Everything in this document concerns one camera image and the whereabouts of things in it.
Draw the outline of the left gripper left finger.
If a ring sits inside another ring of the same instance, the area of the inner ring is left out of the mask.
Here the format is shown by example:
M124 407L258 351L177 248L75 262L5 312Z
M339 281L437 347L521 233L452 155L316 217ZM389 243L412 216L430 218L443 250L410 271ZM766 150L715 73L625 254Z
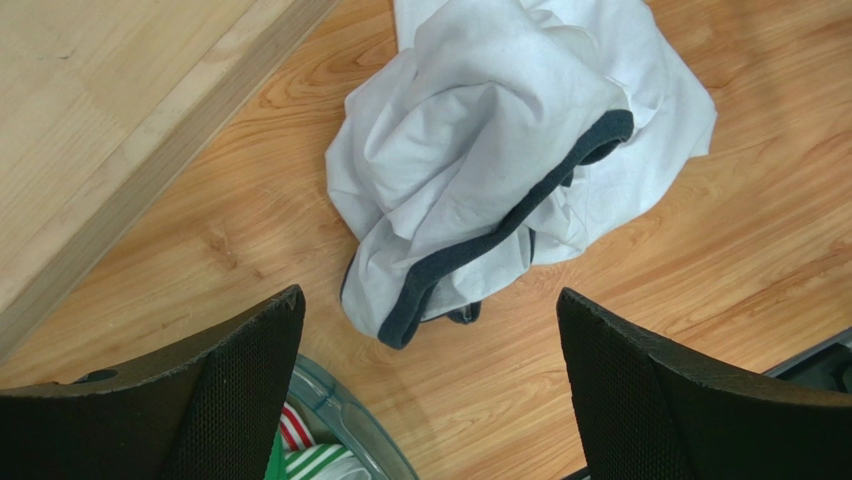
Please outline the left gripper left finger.
M301 341L298 286L72 383L1 393L5 479L261 479Z

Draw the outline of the white tank top navy trim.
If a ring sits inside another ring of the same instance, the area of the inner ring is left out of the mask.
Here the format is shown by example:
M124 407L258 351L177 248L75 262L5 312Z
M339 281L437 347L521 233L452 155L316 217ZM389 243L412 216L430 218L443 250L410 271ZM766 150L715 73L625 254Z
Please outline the white tank top navy trim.
M350 93L327 192L358 241L340 301L402 349L580 256L708 153L714 102L643 1L397 1Z

